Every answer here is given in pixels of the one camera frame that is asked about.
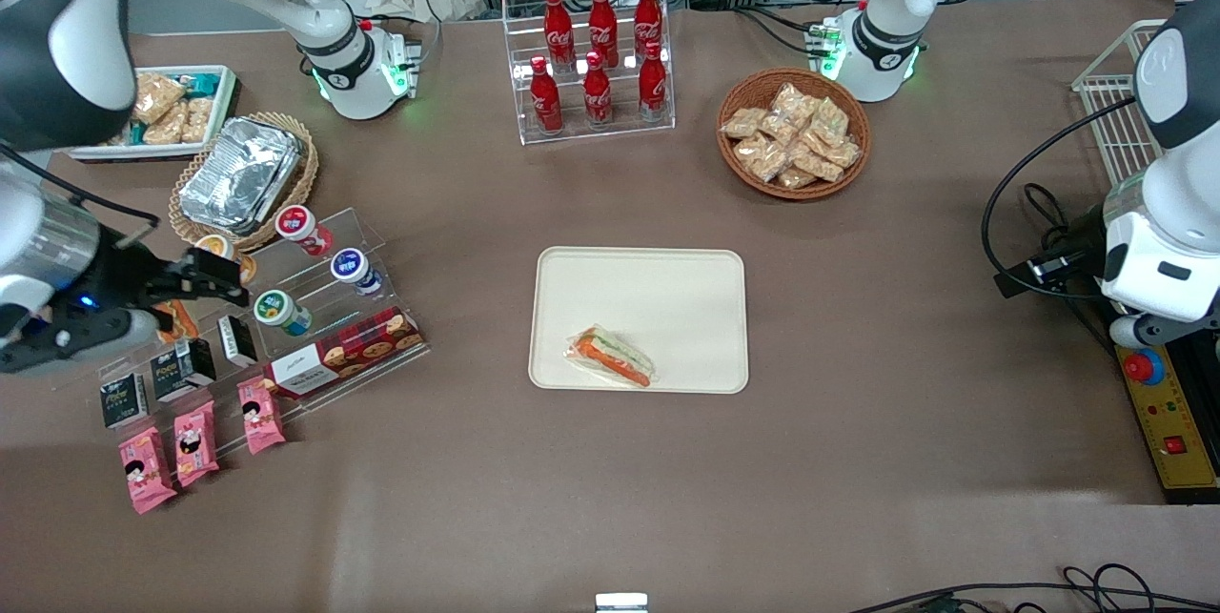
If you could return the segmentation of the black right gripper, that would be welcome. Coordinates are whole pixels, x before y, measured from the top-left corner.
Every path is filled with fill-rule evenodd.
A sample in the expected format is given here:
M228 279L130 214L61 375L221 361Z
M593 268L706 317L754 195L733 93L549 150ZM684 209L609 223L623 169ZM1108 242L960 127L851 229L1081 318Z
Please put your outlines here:
M161 309L167 300L201 297L248 299L239 264L205 249L188 249L182 275L143 243L120 248L113 236L104 236L92 264L52 296L44 313L48 322L55 324L122 309L150 313L160 326L170 326L172 319Z

